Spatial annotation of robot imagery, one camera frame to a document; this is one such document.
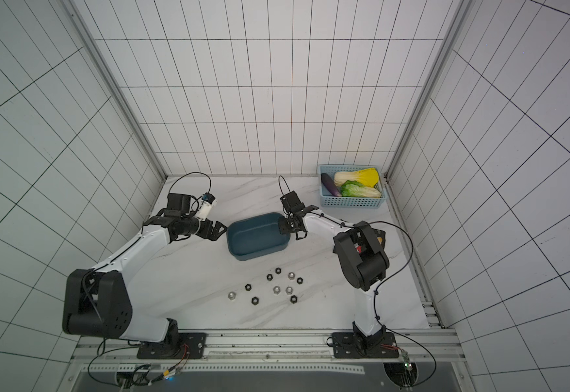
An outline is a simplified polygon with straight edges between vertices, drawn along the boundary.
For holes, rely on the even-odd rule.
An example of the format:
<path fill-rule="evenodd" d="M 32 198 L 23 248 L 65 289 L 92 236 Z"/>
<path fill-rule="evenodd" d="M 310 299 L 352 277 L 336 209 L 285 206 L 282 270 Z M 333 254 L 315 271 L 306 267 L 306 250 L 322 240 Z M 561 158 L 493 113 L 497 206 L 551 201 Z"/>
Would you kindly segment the purple eggplant toy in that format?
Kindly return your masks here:
<path fill-rule="evenodd" d="M 333 197 L 340 197 L 340 188 L 335 184 L 333 179 L 327 174 L 321 174 L 322 185 L 327 189 L 328 193 Z"/>

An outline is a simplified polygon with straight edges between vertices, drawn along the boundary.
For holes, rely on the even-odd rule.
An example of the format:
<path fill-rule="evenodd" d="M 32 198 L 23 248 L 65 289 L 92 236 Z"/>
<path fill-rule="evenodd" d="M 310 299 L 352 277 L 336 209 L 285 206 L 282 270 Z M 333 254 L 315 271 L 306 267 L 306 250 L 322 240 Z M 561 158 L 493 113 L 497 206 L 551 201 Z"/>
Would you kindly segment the green lettuce toy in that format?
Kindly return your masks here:
<path fill-rule="evenodd" d="M 347 198 L 380 199 L 382 196 L 376 188 L 365 186 L 358 181 L 345 181 L 340 187 L 340 193 Z"/>

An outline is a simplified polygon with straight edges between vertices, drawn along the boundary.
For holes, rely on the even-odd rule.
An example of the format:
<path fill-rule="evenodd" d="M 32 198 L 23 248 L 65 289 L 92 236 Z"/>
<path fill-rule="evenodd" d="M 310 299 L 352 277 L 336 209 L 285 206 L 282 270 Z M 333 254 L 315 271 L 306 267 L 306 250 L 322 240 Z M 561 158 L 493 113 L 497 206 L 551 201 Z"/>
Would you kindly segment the yellow napa cabbage toy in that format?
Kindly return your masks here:
<path fill-rule="evenodd" d="M 380 180 L 380 175 L 375 168 L 364 168 L 358 171 L 336 172 L 333 181 L 336 186 L 343 186 L 347 181 L 355 181 L 363 186 L 374 188 Z"/>

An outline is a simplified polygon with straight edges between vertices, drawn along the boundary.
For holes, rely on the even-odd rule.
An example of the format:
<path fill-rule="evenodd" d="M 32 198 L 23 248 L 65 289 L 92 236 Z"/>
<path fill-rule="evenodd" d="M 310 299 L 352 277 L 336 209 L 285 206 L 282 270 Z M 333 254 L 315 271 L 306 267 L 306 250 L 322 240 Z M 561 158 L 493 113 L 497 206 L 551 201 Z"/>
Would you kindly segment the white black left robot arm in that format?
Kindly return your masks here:
<path fill-rule="evenodd" d="M 193 236 L 218 240 L 221 222 L 162 209 L 141 231 L 104 261 L 77 269 L 66 281 L 63 332 L 126 341 L 161 343 L 172 335 L 172 321 L 134 310 L 128 284 L 162 249 Z"/>

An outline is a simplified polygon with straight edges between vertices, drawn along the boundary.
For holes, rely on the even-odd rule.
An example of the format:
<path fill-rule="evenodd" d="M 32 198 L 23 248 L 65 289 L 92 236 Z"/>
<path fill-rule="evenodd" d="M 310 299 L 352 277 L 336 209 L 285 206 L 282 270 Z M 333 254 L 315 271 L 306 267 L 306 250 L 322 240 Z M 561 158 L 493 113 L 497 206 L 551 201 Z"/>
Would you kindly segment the light blue perforated basket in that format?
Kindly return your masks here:
<path fill-rule="evenodd" d="M 318 174 L 320 178 L 320 200 L 323 207 L 362 207 L 362 208 L 378 208 L 386 200 L 386 192 L 382 185 L 381 177 L 379 182 L 374 188 L 379 190 L 382 194 L 380 199 L 365 199 L 365 198 L 347 198 L 347 197 L 333 197 L 327 189 L 322 185 L 321 174 L 327 173 L 332 179 L 336 172 L 339 171 L 358 171 L 364 168 L 374 168 L 363 165 L 335 165 L 325 164 L 318 166 Z"/>

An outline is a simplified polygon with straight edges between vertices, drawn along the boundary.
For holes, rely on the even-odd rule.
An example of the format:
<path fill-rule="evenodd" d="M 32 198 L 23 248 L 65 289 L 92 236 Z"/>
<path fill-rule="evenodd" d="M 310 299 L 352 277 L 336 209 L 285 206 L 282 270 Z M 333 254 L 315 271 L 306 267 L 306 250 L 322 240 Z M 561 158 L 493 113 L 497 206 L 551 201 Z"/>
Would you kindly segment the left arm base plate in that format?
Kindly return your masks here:
<path fill-rule="evenodd" d="M 159 343 L 144 342 L 136 358 L 142 360 L 201 359 L 206 346 L 206 333 L 177 333 Z"/>

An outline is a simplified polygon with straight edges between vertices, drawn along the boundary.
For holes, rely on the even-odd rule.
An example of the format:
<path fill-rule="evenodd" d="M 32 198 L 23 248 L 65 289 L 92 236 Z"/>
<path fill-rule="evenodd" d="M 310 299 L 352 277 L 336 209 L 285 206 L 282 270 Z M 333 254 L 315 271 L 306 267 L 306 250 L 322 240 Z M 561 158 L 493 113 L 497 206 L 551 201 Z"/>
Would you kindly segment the dark teal storage box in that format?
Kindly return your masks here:
<path fill-rule="evenodd" d="M 286 249 L 291 235 L 280 233 L 280 218 L 282 214 L 270 212 L 232 223 L 226 233 L 229 253 L 238 261 L 249 261 Z"/>

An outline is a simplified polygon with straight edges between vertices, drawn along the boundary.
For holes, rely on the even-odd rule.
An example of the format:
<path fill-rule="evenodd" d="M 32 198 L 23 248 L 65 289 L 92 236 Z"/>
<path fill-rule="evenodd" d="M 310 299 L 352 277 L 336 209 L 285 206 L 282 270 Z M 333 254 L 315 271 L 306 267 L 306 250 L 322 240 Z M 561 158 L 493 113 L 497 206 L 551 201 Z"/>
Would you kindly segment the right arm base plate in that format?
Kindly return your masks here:
<path fill-rule="evenodd" d="M 394 334 L 383 331 L 373 336 L 332 333 L 327 345 L 336 359 L 397 359 L 400 356 Z"/>

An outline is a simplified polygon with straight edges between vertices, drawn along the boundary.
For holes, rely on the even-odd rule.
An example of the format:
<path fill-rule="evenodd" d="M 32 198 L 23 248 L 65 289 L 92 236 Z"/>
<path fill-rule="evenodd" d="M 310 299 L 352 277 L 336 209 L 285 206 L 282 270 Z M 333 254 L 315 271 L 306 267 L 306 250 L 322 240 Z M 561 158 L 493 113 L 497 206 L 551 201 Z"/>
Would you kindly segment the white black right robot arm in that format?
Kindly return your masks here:
<path fill-rule="evenodd" d="M 365 338 L 380 334 L 374 298 L 390 267 L 384 231 L 373 229 L 365 221 L 339 221 L 315 206 L 284 207 L 283 212 L 278 221 L 281 233 L 311 233 L 333 244 L 342 274 L 354 290 L 353 331 Z"/>

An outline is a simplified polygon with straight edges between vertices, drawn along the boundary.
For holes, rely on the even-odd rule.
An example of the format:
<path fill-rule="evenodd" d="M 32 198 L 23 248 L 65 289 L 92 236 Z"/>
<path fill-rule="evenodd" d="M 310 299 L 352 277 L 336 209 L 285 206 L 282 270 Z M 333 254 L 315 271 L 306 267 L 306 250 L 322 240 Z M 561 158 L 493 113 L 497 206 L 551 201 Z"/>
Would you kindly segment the aluminium mounting rail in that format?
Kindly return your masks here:
<path fill-rule="evenodd" d="M 180 347 L 169 355 L 152 347 L 124 341 L 83 338 L 70 361 L 80 372 L 136 370 L 146 365 L 152 374 L 206 371 L 337 371 L 361 372 L 365 364 L 464 363 L 458 336 L 450 329 L 400 330 L 386 335 L 368 354 L 357 349 L 353 333 L 320 330 L 187 330 Z"/>

